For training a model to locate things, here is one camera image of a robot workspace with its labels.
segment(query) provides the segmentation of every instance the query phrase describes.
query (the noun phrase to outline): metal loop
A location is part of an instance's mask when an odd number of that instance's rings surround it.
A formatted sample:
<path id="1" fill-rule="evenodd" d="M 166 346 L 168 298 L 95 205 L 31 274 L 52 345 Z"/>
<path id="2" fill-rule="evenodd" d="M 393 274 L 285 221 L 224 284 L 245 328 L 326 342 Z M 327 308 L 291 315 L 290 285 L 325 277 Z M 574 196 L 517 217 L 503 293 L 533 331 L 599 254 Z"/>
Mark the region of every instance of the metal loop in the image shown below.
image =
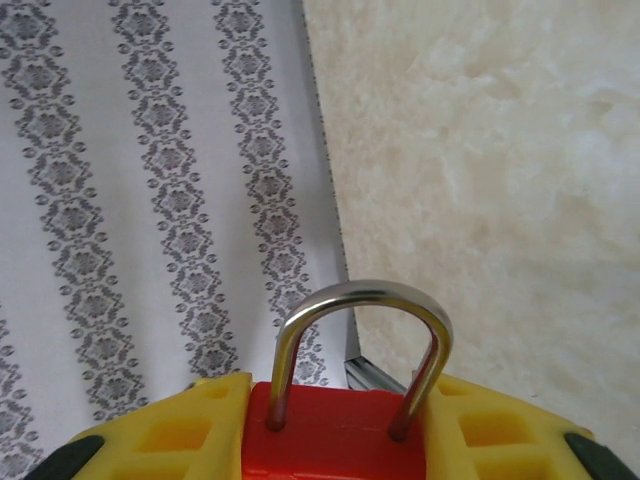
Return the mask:
<path id="1" fill-rule="evenodd" d="M 404 401 L 389 425 L 392 439 L 402 441 L 420 411 L 449 358 L 453 330 L 442 307 L 426 293 L 400 283 L 383 280 L 356 280 L 324 288 L 300 303 L 280 327 L 271 377 L 271 395 L 266 425 L 282 429 L 293 380 L 295 359 L 304 331 L 316 320 L 341 310 L 365 305 L 379 305 L 403 310 L 422 320 L 429 328 L 431 348 L 425 353 Z"/>

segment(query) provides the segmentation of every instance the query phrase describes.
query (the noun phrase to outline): marble-like surface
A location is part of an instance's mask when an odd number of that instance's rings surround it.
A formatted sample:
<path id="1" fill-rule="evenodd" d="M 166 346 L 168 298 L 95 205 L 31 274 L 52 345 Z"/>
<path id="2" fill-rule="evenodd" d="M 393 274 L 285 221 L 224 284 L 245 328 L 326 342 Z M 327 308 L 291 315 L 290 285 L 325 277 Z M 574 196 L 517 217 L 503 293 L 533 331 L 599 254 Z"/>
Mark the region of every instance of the marble-like surface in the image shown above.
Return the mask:
<path id="1" fill-rule="evenodd" d="M 455 324 L 447 371 L 640 471 L 640 3 L 306 0 L 352 278 Z M 359 312 L 408 379 L 418 322 Z"/>

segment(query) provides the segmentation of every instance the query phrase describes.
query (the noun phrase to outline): gray damask pattern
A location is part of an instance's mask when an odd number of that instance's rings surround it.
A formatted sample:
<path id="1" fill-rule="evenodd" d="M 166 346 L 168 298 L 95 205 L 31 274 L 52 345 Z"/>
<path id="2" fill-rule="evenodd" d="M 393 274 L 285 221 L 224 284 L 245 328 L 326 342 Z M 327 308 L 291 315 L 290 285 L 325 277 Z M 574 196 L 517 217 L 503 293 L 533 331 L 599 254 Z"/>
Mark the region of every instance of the gray damask pattern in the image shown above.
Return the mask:
<path id="1" fill-rule="evenodd" d="M 4 86 L 16 97 L 10 105 L 20 115 L 18 136 L 31 144 L 23 150 L 31 184 L 39 190 L 43 230 L 55 252 L 54 273 L 62 280 L 66 318 L 71 322 L 78 362 L 86 368 L 88 401 L 96 421 L 110 420 L 147 404 L 134 357 L 129 320 L 122 316 L 107 234 L 100 230 L 101 209 L 90 185 L 86 147 L 78 141 L 80 119 L 72 113 L 73 95 L 61 66 L 62 49 L 52 44 L 55 20 L 41 7 L 47 1 L 0 3 L 0 59 Z"/>
<path id="2" fill-rule="evenodd" d="M 257 0 L 213 0 L 215 28 L 222 33 L 219 46 L 225 52 L 224 72 L 227 88 L 235 96 L 232 114 L 241 138 L 238 147 L 245 160 L 247 194 L 254 200 L 255 234 L 261 240 L 263 273 L 269 277 L 270 310 L 279 327 L 293 306 L 311 291 L 306 283 L 305 254 L 301 248 L 298 215 L 292 194 L 292 178 L 287 173 L 285 138 L 277 118 L 278 100 L 271 93 L 275 83 L 269 76 L 270 58 L 265 54 L 267 40 L 262 16 L 256 12 Z M 308 329 L 298 350 L 295 381 L 328 384 L 317 327 Z"/>
<path id="3" fill-rule="evenodd" d="M 7 342 L 7 321 L 0 320 L 0 478 L 18 478 L 37 465 L 42 449 L 35 446 L 38 432 L 32 430 L 33 415 L 27 393 L 20 388 L 20 365 Z"/>
<path id="4" fill-rule="evenodd" d="M 139 143 L 147 148 L 142 161 L 152 174 L 147 185 L 157 192 L 154 212 L 162 217 L 158 230 L 164 235 L 163 253 L 170 258 L 166 268 L 174 275 L 173 294 L 180 298 L 176 311 L 184 315 L 180 327 L 188 338 L 185 348 L 192 352 L 189 365 L 193 373 L 213 377 L 233 371 L 238 355 L 220 272 L 214 268 L 212 234 L 205 228 L 208 218 L 199 213 L 204 204 L 196 187 L 200 175 L 188 146 L 191 133 L 183 129 L 187 114 L 179 98 L 182 89 L 174 85 L 179 74 L 170 58 L 173 46 L 165 39 L 169 25 L 159 10 L 163 4 L 109 1 L 118 7 L 112 21 L 124 40 L 118 47 L 127 58 L 124 78 L 134 87 L 129 92 L 136 105 L 134 124 L 142 130 Z"/>

